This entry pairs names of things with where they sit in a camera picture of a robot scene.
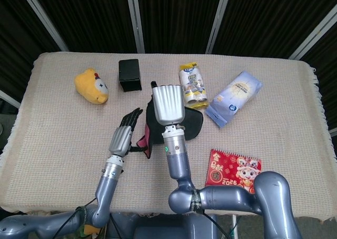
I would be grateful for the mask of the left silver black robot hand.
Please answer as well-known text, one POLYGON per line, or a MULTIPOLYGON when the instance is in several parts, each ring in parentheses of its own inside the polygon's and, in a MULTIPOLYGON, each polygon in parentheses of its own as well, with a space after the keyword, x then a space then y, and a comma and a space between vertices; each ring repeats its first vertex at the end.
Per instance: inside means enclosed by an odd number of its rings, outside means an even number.
POLYGON ((109 145, 109 151, 112 155, 124 157, 129 153, 131 148, 131 139, 139 116, 143 110, 139 107, 132 112, 125 115, 119 127, 115 130, 111 143, 109 145))

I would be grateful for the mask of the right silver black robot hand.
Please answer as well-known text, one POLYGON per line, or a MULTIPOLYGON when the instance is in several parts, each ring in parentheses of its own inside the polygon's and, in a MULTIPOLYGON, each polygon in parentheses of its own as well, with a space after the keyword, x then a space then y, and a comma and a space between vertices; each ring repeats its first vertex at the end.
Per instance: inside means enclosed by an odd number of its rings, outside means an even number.
POLYGON ((163 126, 176 125, 185 118, 184 98, 180 85, 158 86, 151 82, 155 117, 163 126))

